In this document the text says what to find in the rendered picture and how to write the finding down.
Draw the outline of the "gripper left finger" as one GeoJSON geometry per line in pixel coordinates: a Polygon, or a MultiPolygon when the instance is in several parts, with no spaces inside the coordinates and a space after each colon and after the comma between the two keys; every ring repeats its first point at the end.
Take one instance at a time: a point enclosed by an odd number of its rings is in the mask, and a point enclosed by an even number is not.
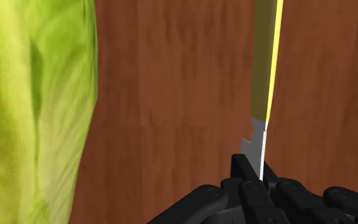
{"type": "Polygon", "coordinates": [[[231,177],[201,185],[148,224],[290,224],[275,207],[243,154],[231,157],[231,177]]]}

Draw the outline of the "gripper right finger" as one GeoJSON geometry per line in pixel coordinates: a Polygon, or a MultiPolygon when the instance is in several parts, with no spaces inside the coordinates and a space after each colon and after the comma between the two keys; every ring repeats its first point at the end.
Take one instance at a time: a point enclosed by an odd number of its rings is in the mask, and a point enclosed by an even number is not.
{"type": "Polygon", "coordinates": [[[277,177],[267,164],[263,184],[290,224],[358,224],[358,192],[331,186],[319,196],[299,181],[277,177]]]}

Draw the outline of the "yellow handled knife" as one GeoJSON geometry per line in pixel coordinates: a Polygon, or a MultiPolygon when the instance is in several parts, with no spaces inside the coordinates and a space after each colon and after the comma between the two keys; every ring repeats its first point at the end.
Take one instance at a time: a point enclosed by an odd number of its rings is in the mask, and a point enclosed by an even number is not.
{"type": "Polygon", "coordinates": [[[242,139],[246,155],[259,179],[263,179],[268,123],[272,108],[284,0],[255,0],[251,76],[251,120],[254,132],[242,139]]]}

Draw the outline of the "green lettuce head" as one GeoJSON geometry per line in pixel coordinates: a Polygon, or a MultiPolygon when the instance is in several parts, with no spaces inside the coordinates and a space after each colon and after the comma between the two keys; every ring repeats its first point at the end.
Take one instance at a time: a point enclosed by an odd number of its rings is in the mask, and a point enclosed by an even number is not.
{"type": "Polygon", "coordinates": [[[68,224],[97,84],[95,0],[0,0],[0,224],[68,224]]]}

